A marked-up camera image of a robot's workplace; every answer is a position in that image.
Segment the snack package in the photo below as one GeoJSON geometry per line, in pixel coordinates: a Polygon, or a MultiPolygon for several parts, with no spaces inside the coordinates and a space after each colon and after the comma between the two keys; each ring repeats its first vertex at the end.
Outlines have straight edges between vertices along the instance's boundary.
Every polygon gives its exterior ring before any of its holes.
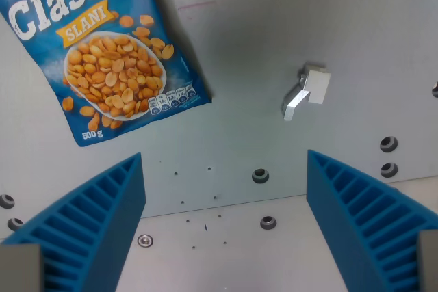
{"type": "Polygon", "coordinates": [[[154,0],[0,0],[80,146],[208,103],[154,0]]]}

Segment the metal bracket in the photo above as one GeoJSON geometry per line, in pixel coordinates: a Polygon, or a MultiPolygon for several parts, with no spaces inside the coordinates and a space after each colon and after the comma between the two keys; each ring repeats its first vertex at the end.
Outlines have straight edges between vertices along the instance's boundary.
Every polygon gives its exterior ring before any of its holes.
{"type": "Polygon", "coordinates": [[[283,100],[281,112],[284,119],[291,121],[295,111],[307,102],[322,104],[330,76],[323,67],[306,65],[300,73],[300,81],[283,100]]]}

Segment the white bowl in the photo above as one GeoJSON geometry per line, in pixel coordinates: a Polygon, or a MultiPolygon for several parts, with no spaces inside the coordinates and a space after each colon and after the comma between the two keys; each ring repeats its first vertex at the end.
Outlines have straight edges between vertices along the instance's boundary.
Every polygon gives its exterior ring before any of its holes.
{"type": "MultiPolygon", "coordinates": [[[[129,39],[135,41],[139,47],[143,47],[143,48],[145,48],[145,49],[147,50],[147,52],[148,52],[148,56],[152,56],[152,57],[154,57],[154,58],[157,60],[157,65],[158,65],[158,66],[162,69],[162,71],[163,71],[163,74],[162,74],[161,77],[160,77],[160,79],[162,80],[163,86],[162,86],[161,89],[158,91],[158,94],[161,94],[161,93],[163,92],[164,87],[166,86],[167,74],[166,74],[166,70],[165,70],[164,67],[163,67],[163,64],[160,62],[160,60],[157,58],[157,56],[154,54],[154,52],[153,52],[152,50],[150,50],[149,47],[147,47],[143,42],[141,42],[141,41],[135,39],[134,37],[128,36],[127,34],[118,34],[118,33],[116,33],[116,32],[109,32],[109,31],[99,31],[99,32],[94,32],[93,34],[90,34],[88,37],[86,37],[86,38],[80,40],[77,44],[75,44],[74,46],[72,46],[72,47],[68,50],[67,55],[66,55],[66,58],[65,58],[65,60],[64,60],[64,75],[65,75],[66,78],[67,78],[67,75],[68,75],[68,71],[67,71],[67,68],[68,68],[68,55],[70,55],[70,52],[71,52],[71,51],[74,51],[74,50],[77,50],[77,45],[78,45],[79,43],[81,43],[81,42],[88,43],[88,42],[91,40],[91,38],[93,38],[93,37],[95,37],[95,36],[99,36],[99,37],[111,37],[111,38],[115,38],[115,37],[117,37],[117,36],[126,36],[126,37],[128,37],[129,39]]],[[[147,110],[146,112],[138,112],[138,114],[134,114],[134,115],[133,115],[132,117],[130,117],[130,118],[126,118],[125,116],[116,116],[116,117],[113,117],[113,116],[111,116],[111,114],[110,114],[109,112],[108,112],[108,113],[103,113],[103,112],[101,111],[101,109],[99,109],[99,106],[97,106],[96,103],[90,102],[90,101],[85,97],[85,94],[82,94],[82,93],[77,89],[77,87],[73,86],[72,84],[70,84],[70,86],[71,86],[72,89],[74,89],[74,91],[76,91],[76,92],[77,92],[78,94],[80,94],[80,95],[81,95],[86,101],[88,101],[88,102],[91,104],[91,106],[93,106],[97,111],[101,112],[104,116],[107,116],[108,118],[111,118],[111,119],[115,119],[115,120],[119,120],[119,121],[130,121],[130,120],[138,119],[139,117],[141,117],[141,116],[143,116],[144,114],[146,114],[146,113],[149,112],[149,110],[147,110]]]]}

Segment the ribbed blue plastic part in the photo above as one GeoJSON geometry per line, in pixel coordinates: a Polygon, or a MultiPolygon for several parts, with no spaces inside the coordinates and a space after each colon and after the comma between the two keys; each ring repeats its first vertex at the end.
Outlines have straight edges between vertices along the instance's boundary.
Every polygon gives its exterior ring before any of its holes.
{"type": "Polygon", "coordinates": [[[349,292],[419,291],[417,236],[438,216],[375,178],[309,151],[307,202],[349,292]]]}
{"type": "Polygon", "coordinates": [[[3,244],[41,245],[46,292],[112,292],[145,203],[138,153],[53,203],[3,244]]]}

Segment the bowl of peanuts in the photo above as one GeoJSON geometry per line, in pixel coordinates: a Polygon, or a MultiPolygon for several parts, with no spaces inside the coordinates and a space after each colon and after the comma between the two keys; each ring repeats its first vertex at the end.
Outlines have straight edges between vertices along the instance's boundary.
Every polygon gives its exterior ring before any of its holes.
{"type": "Polygon", "coordinates": [[[145,44],[126,34],[94,32],[68,50],[64,74],[71,88],[108,118],[135,120],[148,99],[163,92],[166,70],[145,44]]]}

